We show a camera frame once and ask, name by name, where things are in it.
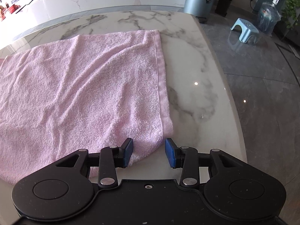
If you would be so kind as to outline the white marble tv bench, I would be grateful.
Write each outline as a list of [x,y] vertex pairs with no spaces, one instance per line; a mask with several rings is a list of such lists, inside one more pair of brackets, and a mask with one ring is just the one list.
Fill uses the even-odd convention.
[[51,23],[73,19],[76,14],[122,10],[149,10],[154,7],[175,8],[184,6],[185,0],[33,0],[26,1],[19,12],[7,15],[1,21],[1,48]]

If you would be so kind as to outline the light blue plastic stool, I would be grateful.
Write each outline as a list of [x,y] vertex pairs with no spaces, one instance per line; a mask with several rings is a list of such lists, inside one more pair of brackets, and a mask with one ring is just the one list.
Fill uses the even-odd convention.
[[242,18],[238,18],[230,29],[233,31],[237,26],[241,28],[241,34],[239,36],[240,42],[246,44],[248,40],[253,39],[254,43],[256,43],[259,30],[251,22]]

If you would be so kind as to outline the red box on bench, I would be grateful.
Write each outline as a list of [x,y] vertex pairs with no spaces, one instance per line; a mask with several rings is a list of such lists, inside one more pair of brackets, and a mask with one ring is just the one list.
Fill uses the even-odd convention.
[[13,14],[19,8],[20,8],[20,5],[13,4],[10,7],[8,7],[8,11],[9,11],[10,14]]

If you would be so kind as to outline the green leafy plant right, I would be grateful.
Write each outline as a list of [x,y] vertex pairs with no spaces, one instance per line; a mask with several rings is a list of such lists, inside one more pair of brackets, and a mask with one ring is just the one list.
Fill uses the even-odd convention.
[[299,0],[285,0],[282,9],[282,20],[288,29],[298,25]]

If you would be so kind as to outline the clear water jug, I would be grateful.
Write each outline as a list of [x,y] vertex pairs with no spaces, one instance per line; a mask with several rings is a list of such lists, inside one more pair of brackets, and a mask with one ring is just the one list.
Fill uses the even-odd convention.
[[277,5],[280,0],[272,2],[263,2],[256,21],[257,28],[264,34],[271,36],[277,22],[281,20],[282,15],[277,10]]

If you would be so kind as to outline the pink terry towel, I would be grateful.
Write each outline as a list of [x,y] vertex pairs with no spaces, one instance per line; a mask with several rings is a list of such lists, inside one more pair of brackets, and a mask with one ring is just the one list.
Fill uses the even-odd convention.
[[1,179],[132,138],[130,163],[173,134],[158,30],[78,35],[1,59]]

